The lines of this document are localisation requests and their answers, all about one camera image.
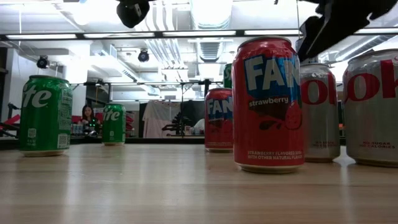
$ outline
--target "dark hair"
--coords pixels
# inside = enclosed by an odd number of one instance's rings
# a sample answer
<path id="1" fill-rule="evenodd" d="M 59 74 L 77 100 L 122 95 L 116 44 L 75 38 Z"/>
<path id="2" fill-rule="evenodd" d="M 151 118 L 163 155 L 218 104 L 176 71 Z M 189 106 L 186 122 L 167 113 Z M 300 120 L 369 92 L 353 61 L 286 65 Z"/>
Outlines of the dark hair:
<path id="1" fill-rule="evenodd" d="M 81 118 L 87 120 L 87 116 L 85 115 L 85 110 L 86 108 L 90 108 L 91 109 L 91 119 L 94 118 L 94 110 L 91 106 L 85 105 L 81 111 Z"/>

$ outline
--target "diet coke can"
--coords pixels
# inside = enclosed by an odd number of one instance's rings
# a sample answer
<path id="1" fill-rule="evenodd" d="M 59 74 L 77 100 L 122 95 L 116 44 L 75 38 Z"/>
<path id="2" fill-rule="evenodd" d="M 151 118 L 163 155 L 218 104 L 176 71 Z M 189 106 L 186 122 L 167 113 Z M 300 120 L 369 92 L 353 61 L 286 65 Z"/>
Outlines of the diet coke can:
<path id="1" fill-rule="evenodd" d="M 232 89 L 214 88 L 205 98 L 205 147 L 209 152 L 231 152 Z"/>
<path id="2" fill-rule="evenodd" d="M 304 154 L 307 162 L 331 162 L 340 155 L 336 79 L 328 65 L 300 67 Z"/>
<path id="3" fill-rule="evenodd" d="M 359 164 L 398 167 L 398 49 L 360 55 L 343 76 L 347 154 Z"/>
<path id="4" fill-rule="evenodd" d="M 241 44 L 233 62 L 234 160 L 243 170 L 289 173 L 304 162 L 299 58 L 288 39 Z"/>

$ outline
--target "table surface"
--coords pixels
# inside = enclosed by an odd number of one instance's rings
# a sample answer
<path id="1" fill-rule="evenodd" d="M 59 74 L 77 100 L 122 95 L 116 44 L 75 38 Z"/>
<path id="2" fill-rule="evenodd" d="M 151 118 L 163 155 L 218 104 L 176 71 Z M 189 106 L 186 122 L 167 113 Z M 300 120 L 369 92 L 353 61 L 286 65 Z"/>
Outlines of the table surface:
<path id="1" fill-rule="evenodd" d="M 18 224 L 398 223 L 398 169 L 306 163 L 252 174 L 203 145 L 71 146 L 64 156 L 0 151 L 0 219 Z"/>

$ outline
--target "sprite can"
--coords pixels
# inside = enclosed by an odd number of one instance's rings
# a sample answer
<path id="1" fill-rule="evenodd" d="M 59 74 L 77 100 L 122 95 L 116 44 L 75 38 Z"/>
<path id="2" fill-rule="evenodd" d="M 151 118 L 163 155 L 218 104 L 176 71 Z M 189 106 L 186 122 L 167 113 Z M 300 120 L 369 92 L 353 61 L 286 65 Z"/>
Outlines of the sprite can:
<path id="1" fill-rule="evenodd" d="M 19 134 L 25 156 L 56 156 L 69 148 L 72 98 L 67 80 L 29 77 L 22 93 Z"/>
<path id="2" fill-rule="evenodd" d="M 232 73 L 231 73 L 232 64 L 226 64 L 224 68 L 224 88 L 232 88 Z"/>
<path id="3" fill-rule="evenodd" d="M 117 103 L 108 103 L 103 111 L 102 142 L 105 146 L 124 144 L 126 140 L 126 109 Z"/>

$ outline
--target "white wall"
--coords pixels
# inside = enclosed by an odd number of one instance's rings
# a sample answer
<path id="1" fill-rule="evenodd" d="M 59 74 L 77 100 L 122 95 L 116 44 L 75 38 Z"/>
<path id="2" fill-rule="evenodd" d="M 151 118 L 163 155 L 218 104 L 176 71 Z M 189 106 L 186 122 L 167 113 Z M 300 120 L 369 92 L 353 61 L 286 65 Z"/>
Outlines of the white wall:
<path id="1" fill-rule="evenodd" d="M 9 73 L 6 75 L 4 82 L 4 96 L 2 99 L 1 121 L 7 120 L 8 106 L 11 102 L 17 107 L 22 104 L 22 89 L 31 75 L 51 75 L 55 76 L 55 70 L 51 69 L 38 69 L 36 62 L 28 60 L 18 55 L 15 49 L 7 51 L 7 65 L 6 69 Z M 13 116 L 19 114 L 19 111 L 14 110 Z"/>

